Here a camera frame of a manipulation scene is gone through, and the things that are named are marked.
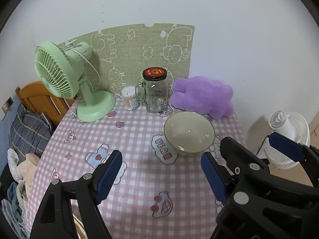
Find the glass mug jar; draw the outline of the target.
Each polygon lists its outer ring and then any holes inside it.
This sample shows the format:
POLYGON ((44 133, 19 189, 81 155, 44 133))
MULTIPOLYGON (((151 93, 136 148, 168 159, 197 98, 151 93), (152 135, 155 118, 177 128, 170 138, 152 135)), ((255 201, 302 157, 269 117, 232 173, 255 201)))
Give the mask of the glass mug jar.
POLYGON ((142 72, 143 80, 136 85, 136 99, 150 113, 159 113, 168 108, 167 71, 151 67, 142 72))

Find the purple plush cushion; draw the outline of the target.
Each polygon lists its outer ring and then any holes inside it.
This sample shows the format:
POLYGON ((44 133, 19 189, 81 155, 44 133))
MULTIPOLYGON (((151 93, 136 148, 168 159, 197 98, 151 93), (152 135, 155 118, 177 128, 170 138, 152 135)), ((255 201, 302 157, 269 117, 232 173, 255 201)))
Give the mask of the purple plush cushion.
POLYGON ((206 114, 219 120, 233 114, 233 89, 205 77, 177 78, 172 84, 170 104, 179 110, 206 114))

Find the wall power socket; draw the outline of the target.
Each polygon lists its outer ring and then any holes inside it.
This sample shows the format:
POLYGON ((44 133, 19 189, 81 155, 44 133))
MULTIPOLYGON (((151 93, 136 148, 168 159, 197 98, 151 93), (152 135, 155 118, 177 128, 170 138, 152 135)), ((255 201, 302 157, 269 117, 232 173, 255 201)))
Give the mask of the wall power socket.
POLYGON ((10 109, 10 107, 13 105, 14 101, 12 100, 12 97, 9 97, 7 101, 3 104, 2 110, 4 114, 7 113, 7 111, 10 109))

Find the grey ceramic bowl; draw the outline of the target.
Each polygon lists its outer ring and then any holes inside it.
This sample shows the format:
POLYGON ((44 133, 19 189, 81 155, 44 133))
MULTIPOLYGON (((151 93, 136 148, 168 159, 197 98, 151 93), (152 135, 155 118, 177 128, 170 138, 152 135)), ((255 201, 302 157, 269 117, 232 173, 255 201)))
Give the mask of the grey ceramic bowl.
POLYGON ((164 123, 167 142, 185 156, 205 152, 214 143, 215 129, 204 116, 195 112, 177 112, 164 123))

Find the white standing fan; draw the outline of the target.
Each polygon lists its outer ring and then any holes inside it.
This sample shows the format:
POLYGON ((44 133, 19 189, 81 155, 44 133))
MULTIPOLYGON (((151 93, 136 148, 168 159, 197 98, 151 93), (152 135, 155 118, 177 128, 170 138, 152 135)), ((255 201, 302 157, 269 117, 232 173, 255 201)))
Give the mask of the white standing fan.
MULTIPOLYGON (((310 146, 310 131, 307 121, 296 112, 278 110, 268 120, 273 133, 278 133, 297 144, 310 146)), ((264 140, 264 153, 270 163, 278 169, 291 169, 299 164, 297 160, 284 155, 270 145, 269 137, 264 140)))

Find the blue plaid pillow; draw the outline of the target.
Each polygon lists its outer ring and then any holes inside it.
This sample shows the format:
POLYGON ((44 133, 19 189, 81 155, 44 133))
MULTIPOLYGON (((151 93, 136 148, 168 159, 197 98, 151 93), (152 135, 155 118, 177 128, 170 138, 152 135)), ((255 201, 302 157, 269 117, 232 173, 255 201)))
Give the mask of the blue plaid pillow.
POLYGON ((11 148, 19 162, 29 153, 41 157, 52 135, 53 123, 45 114, 33 113, 19 105, 9 133, 11 148))

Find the wooden bed headboard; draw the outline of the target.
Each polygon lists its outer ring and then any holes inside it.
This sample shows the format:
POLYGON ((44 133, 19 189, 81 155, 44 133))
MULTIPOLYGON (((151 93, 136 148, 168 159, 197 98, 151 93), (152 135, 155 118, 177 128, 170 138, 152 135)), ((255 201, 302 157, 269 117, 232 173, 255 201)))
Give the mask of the wooden bed headboard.
POLYGON ((33 113, 44 113, 56 126, 61 122, 77 97, 59 98, 51 94, 40 81, 15 89, 20 102, 33 113))

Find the pile of clothes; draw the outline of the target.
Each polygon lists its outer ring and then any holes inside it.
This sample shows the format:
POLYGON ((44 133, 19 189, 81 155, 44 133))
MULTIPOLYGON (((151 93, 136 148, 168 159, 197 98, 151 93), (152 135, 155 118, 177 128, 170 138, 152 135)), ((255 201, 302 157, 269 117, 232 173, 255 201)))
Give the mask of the pile of clothes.
POLYGON ((28 153, 22 162, 13 149, 7 152, 8 164, 1 174, 1 219, 14 238, 29 238, 26 229, 27 204, 31 184, 40 158, 28 153))

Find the green desk fan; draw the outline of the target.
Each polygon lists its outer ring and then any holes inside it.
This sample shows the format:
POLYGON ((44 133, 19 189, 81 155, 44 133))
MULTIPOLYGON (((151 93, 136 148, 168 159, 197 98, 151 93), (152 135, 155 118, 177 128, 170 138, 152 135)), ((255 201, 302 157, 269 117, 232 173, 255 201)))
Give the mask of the green desk fan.
POLYGON ((78 104, 77 117, 93 122, 107 116, 115 106, 115 96, 108 91, 92 91, 85 74, 85 66, 93 48, 80 42, 65 51, 52 42, 44 42, 35 51, 35 71, 46 89, 54 96, 74 98, 82 93, 84 101, 78 104))

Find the green cartoon wall mat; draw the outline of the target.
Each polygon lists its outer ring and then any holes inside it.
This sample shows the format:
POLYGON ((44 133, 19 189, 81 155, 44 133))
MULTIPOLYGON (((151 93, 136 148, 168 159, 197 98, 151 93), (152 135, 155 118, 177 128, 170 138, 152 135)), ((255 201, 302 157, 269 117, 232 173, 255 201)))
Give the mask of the green cartoon wall mat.
POLYGON ((167 82, 189 75, 195 28, 177 23, 133 24, 96 30, 58 45, 65 51, 80 42, 93 49, 85 67, 92 90, 121 92, 136 85, 150 67, 167 70, 167 82))

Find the cotton swab container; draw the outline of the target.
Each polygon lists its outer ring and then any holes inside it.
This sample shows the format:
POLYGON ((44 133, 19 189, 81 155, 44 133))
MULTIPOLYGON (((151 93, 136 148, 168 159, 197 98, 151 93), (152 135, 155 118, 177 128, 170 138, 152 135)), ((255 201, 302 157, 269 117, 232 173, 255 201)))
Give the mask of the cotton swab container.
POLYGON ((122 88, 121 95, 127 110, 135 111, 139 108, 140 104, 136 98, 136 88, 134 86, 122 88))

